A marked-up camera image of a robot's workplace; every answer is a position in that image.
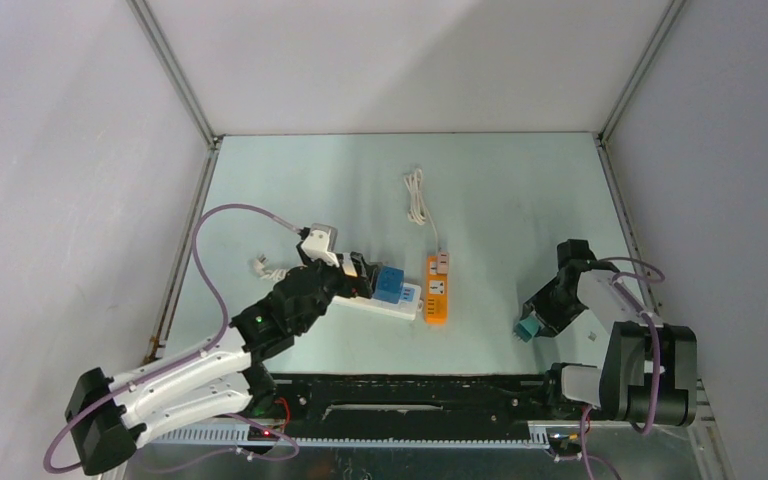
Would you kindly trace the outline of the white plug adapter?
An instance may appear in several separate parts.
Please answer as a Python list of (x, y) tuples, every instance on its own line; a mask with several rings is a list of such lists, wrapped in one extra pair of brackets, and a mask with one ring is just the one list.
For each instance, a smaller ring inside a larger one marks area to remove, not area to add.
[(356, 268), (354, 266), (354, 263), (353, 263), (353, 261), (350, 258), (348, 258), (348, 259), (344, 258), (341, 261), (341, 269), (342, 269), (343, 273), (346, 276), (349, 276), (349, 277), (357, 277), (358, 276), (358, 273), (357, 273), (357, 270), (356, 270)]

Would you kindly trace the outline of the blue cube socket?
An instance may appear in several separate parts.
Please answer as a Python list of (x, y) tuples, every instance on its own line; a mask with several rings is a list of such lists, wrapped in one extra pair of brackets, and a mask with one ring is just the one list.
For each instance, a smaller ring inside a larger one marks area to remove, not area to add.
[(372, 298), (389, 304), (398, 304), (404, 289), (404, 271), (383, 266), (375, 282)]

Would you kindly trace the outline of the white multicolour power strip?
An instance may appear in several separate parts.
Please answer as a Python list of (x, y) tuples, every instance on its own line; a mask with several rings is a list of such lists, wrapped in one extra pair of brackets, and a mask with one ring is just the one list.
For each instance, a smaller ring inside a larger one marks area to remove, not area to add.
[(335, 296), (332, 304), (345, 306), (367, 313), (381, 314), (406, 321), (414, 321), (422, 309), (422, 287), (405, 283), (402, 293), (396, 303), (363, 297), (345, 298)]

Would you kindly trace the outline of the teal plug adapter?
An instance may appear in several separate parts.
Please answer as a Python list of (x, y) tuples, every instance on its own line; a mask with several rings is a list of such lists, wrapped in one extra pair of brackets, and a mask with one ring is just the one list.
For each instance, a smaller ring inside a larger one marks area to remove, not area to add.
[(530, 342), (538, 336), (541, 330), (541, 324), (534, 317), (520, 319), (513, 327), (514, 335), (524, 343)]

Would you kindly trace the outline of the orange power strip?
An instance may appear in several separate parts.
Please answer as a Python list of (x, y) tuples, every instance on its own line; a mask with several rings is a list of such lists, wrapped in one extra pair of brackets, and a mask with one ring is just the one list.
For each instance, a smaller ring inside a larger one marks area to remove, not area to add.
[(448, 274), (436, 274), (435, 256), (427, 259), (424, 318), (428, 324), (444, 325), (448, 320)]

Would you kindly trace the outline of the pink plug adapter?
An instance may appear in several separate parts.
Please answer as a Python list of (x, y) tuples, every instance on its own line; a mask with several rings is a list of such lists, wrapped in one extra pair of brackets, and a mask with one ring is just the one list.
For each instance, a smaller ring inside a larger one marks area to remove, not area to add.
[(450, 268), (450, 254), (439, 250), (435, 256), (435, 272), (437, 275), (447, 275)]

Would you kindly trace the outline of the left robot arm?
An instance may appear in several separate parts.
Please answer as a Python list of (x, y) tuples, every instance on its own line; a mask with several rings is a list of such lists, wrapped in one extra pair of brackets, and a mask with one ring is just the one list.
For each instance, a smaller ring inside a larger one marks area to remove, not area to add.
[(369, 299), (384, 269), (357, 252), (339, 265), (311, 260), (286, 271), (261, 300), (220, 331), (176, 356), (128, 372), (83, 373), (67, 405), (67, 436), (77, 468), (93, 476), (129, 460), (138, 449), (179, 427), (247, 411), (264, 416), (276, 390), (263, 363), (290, 348), (336, 298)]

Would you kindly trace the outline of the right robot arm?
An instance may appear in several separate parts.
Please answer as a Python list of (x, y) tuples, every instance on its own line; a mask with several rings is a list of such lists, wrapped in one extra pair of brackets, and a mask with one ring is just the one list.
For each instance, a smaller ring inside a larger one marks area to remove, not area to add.
[(688, 426), (697, 409), (697, 339), (671, 325), (626, 286), (617, 258), (600, 259), (588, 241), (556, 247), (558, 271), (527, 299), (513, 327), (523, 342), (554, 338), (589, 312), (609, 339), (601, 365), (555, 363), (541, 392), (545, 411), (566, 418), (580, 405), (628, 422), (641, 434), (656, 425)]

